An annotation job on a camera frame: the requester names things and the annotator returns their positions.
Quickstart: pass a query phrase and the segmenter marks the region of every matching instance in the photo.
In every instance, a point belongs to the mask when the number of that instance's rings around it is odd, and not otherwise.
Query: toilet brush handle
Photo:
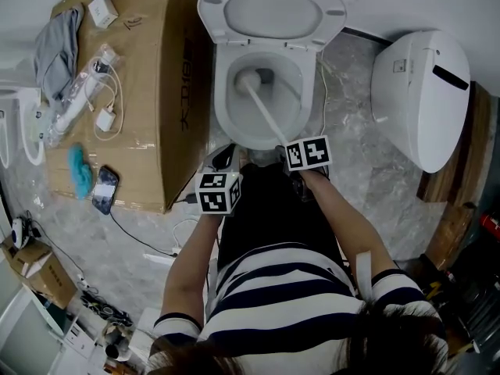
[[[253,101],[256,103],[257,107],[259,107],[260,112],[264,115],[264,118],[266,119],[267,123],[269,124],[271,130],[274,132],[278,140],[283,146],[286,146],[288,144],[287,138],[284,136],[283,132],[281,132],[280,127],[277,125],[277,123],[274,121],[273,117],[267,111],[266,106],[264,105],[263,101],[260,99],[260,97],[255,93],[253,90],[253,87],[250,86],[250,83],[247,82],[246,79],[243,80],[248,93],[252,96]]]

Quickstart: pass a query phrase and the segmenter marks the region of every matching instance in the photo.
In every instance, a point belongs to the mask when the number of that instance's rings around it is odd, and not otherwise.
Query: small cardboard box
[[[64,0],[52,16],[90,0]],[[46,150],[51,191],[74,197],[68,149],[84,148],[94,182],[101,166],[120,177],[115,205],[164,213],[205,158],[209,141],[213,43],[199,18],[198,0],[112,0],[119,19],[98,29],[86,9],[78,30],[78,71],[103,43],[122,59],[123,129],[112,141],[94,136],[109,102],[102,91],[58,148]],[[115,120],[111,131],[120,125]]]
[[[61,262],[50,246],[41,241],[30,241],[17,250],[11,237],[2,243],[2,251],[11,268],[31,290],[42,294],[60,309],[65,309],[77,292]]]
[[[95,26],[106,29],[112,21],[118,18],[115,6],[111,0],[93,0],[88,5]]]

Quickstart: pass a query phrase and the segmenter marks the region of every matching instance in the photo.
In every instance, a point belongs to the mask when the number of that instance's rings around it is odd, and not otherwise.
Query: toilet brush
[[[284,136],[283,132],[281,132],[280,127],[277,125],[276,121],[274,121],[263,101],[257,95],[257,91],[260,89],[261,83],[262,79],[255,70],[242,70],[237,74],[234,86],[236,87],[236,90],[243,95],[248,93],[253,98],[253,101],[266,119],[266,122],[269,124],[271,130],[274,132],[280,143],[285,146],[288,144],[287,138]]]

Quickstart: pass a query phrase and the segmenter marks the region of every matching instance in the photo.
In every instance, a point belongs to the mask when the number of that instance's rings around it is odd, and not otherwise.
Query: plastic bag
[[[68,95],[62,99],[62,109],[56,112],[52,119],[45,139],[48,147],[53,148],[59,145],[64,136],[81,118],[87,106],[92,111],[94,110],[91,102],[104,87],[113,92],[113,98],[109,104],[114,103],[118,86],[111,75],[113,71],[111,67],[115,68],[119,60],[120,57],[105,43],[87,62],[84,69],[73,81]],[[108,85],[108,81],[111,82],[114,89]]]

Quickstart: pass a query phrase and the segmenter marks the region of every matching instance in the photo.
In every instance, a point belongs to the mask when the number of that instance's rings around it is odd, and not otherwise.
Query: black skirt
[[[308,245],[343,268],[334,232],[318,203],[300,200],[282,163],[248,164],[241,173],[241,198],[222,230],[219,270],[254,248],[287,241]]]

